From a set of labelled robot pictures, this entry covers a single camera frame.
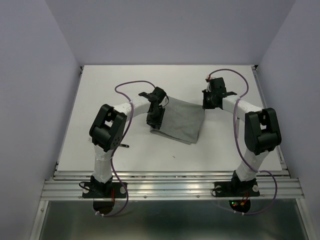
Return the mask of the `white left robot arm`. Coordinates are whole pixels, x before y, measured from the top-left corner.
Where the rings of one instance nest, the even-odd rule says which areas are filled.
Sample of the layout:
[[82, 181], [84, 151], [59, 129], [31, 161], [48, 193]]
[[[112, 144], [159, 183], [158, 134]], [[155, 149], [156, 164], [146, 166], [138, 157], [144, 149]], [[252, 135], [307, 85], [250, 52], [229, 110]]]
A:
[[133, 118], [147, 114], [147, 125], [159, 130], [165, 114], [162, 102], [166, 97], [163, 89], [155, 87], [151, 93], [141, 92], [123, 104], [101, 106], [89, 130], [95, 153], [90, 183], [100, 197], [106, 197], [111, 193], [111, 159], [127, 132], [125, 127], [130, 126]]

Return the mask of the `grey cloth napkin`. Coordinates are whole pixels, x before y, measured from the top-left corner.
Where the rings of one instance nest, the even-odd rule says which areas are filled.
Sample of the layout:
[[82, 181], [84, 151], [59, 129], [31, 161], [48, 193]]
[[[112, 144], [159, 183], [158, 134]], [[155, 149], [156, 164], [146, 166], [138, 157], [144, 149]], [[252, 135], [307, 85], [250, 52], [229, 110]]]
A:
[[166, 101], [160, 129], [150, 133], [184, 144], [196, 144], [205, 119], [205, 110], [199, 104], [169, 97]]

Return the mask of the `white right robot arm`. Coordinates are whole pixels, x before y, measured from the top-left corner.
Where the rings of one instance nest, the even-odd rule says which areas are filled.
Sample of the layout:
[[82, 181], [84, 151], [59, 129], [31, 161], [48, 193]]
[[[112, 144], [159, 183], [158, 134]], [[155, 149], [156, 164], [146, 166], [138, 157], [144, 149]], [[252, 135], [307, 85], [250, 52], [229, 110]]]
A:
[[255, 106], [240, 98], [233, 91], [227, 91], [224, 79], [211, 78], [207, 87], [202, 91], [202, 108], [211, 110], [219, 108], [233, 115], [233, 133], [238, 152], [238, 122], [244, 122], [245, 154], [240, 153], [241, 164], [234, 171], [230, 182], [231, 192], [242, 195], [248, 190], [264, 159], [282, 142], [282, 136], [276, 110]]

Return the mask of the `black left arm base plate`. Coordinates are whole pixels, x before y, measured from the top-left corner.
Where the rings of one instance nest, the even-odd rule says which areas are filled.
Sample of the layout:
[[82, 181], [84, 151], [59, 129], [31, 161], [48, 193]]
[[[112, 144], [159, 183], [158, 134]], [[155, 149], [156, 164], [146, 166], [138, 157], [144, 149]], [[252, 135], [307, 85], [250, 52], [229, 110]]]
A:
[[103, 188], [94, 186], [88, 181], [81, 181], [78, 185], [82, 189], [84, 199], [125, 199], [127, 197], [126, 190], [119, 182], [112, 182]]

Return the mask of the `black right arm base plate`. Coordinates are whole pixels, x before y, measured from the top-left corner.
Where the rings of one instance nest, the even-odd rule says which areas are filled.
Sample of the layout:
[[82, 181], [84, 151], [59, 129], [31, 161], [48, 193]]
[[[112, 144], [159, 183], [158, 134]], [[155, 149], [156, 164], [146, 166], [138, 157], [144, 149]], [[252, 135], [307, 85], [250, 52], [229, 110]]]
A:
[[260, 191], [256, 181], [238, 183], [232, 181], [216, 181], [211, 195], [217, 198], [259, 197]]

